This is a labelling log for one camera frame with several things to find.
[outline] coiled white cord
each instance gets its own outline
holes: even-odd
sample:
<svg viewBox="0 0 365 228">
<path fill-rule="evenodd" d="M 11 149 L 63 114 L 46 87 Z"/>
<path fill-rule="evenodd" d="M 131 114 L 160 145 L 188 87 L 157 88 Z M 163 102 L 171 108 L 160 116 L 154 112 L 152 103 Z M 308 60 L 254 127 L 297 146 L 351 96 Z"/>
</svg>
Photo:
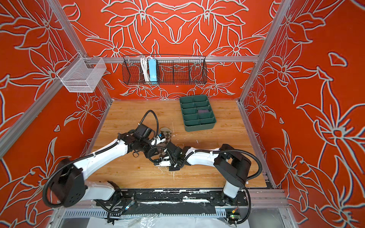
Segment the coiled white cord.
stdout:
<svg viewBox="0 0 365 228">
<path fill-rule="evenodd" d="M 143 75 L 145 77 L 146 82 L 150 81 L 150 76 L 148 75 L 148 72 L 147 72 L 147 67 L 148 67 L 147 59 L 149 59 L 149 58 L 153 59 L 151 56 L 141 57 L 141 68 L 142 68 Z"/>
</svg>

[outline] red wall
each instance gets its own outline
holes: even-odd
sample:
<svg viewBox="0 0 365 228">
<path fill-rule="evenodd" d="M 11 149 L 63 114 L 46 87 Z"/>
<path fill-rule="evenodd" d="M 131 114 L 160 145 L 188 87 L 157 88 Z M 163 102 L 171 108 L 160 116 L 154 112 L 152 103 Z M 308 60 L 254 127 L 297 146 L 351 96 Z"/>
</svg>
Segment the red wall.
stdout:
<svg viewBox="0 0 365 228">
<path fill-rule="evenodd" d="M 1 137 L 76 52 L 43 0 L 1 1 L 0 40 Z M 106 106 L 98 89 L 61 88 L 1 159 L 0 227 L 48 224 L 43 185 L 61 159 L 87 151 Z"/>
<path fill-rule="evenodd" d="M 364 1 L 294 0 L 245 109 L 301 227 L 364 227 Z"/>
<path fill-rule="evenodd" d="M 280 1 L 97 1 L 60 0 L 89 56 L 187 54 L 258 55 Z M 209 64 L 208 83 L 126 85 L 120 64 L 103 77 L 114 99 L 177 99 L 206 94 L 238 98 L 253 63 Z"/>
</svg>

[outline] green compartment tray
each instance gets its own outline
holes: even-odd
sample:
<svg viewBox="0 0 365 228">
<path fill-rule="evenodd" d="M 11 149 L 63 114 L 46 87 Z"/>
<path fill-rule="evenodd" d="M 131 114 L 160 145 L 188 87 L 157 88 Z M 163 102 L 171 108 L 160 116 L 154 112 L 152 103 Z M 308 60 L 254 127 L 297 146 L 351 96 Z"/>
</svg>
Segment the green compartment tray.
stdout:
<svg viewBox="0 0 365 228">
<path fill-rule="evenodd" d="M 217 122 L 206 95 L 181 97 L 180 106 L 185 130 L 188 132 L 212 129 Z M 198 113 L 200 109 L 208 112 Z"/>
</svg>

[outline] purple object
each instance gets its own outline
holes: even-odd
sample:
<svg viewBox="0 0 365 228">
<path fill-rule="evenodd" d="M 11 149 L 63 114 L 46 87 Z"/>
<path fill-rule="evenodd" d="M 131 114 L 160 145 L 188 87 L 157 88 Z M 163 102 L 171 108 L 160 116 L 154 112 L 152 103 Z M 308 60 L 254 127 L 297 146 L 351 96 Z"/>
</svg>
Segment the purple object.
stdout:
<svg viewBox="0 0 365 228">
<path fill-rule="evenodd" d="M 209 110 L 208 109 L 200 109 L 200 110 L 198 110 L 198 113 L 205 113 L 205 112 L 209 112 Z"/>
</svg>

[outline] wooden tabletop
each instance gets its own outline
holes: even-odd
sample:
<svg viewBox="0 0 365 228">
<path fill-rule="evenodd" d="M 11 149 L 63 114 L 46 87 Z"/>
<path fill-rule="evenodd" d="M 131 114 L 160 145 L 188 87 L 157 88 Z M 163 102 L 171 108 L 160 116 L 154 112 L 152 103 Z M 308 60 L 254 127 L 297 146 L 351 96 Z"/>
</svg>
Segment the wooden tabletop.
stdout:
<svg viewBox="0 0 365 228">
<path fill-rule="evenodd" d="M 227 143 L 236 149 L 254 154 L 236 102 L 210 100 L 210 103 L 217 119 L 214 128 L 186 132 L 179 101 L 114 101 L 93 151 L 112 142 L 118 132 L 125 133 L 135 129 L 145 112 L 152 109 L 158 117 L 160 128 L 171 129 L 171 142 L 181 148 L 191 146 L 214 149 Z M 151 113 L 143 124 L 156 129 L 156 121 Z M 251 158 L 250 160 L 252 165 L 249 175 L 252 175 L 258 170 L 258 166 Z M 142 152 L 137 158 L 129 153 L 111 161 L 93 173 L 88 180 L 113 181 L 121 188 L 220 188 L 225 184 L 225 179 L 215 167 L 193 165 L 170 172 L 167 167 L 154 166 Z M 246 186 L 264 188 L 266 183 L 260 175 L 250 180 Z"/>
</svg>

